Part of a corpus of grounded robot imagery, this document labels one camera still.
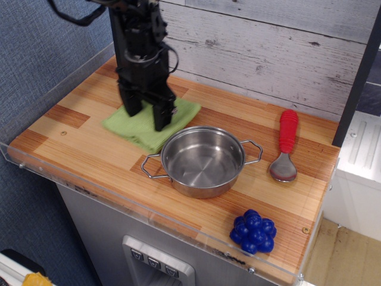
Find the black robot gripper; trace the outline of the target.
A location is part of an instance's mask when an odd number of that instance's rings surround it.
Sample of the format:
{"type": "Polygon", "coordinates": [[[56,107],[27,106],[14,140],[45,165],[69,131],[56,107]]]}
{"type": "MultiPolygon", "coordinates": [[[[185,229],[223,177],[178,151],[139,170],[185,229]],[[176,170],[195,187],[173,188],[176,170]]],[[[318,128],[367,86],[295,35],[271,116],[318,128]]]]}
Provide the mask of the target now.
{"type": "Polygon", "coordinates": [[[117,68],[118,87],[124,108],[130,117],[142,110],[142,100],[153,105],[154,126],[162,131],[177,112],[176,96],[167,85],[169,49],[141,57],[124,51],[125,62],[117,68]]]}

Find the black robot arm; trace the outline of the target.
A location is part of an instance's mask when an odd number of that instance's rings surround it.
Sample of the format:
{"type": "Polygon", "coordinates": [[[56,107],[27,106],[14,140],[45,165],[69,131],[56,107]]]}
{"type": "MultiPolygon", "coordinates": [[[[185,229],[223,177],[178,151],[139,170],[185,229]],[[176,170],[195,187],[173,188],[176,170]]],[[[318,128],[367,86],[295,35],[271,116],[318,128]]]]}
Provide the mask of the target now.
{"type": "Polygon", "coordinates": [[[49,5],[62,19],[88,26],[105,11],[109,12],[117,60],[118,87],[130,116],[142,111],[144,101],[153,109],[154,128],[163,130],[176,111],[176,96],[168,87],[169,52],[164,42],[167,23],[161,16],[159,1],[98,1],[99,7],[76,19],[49,5]]]}

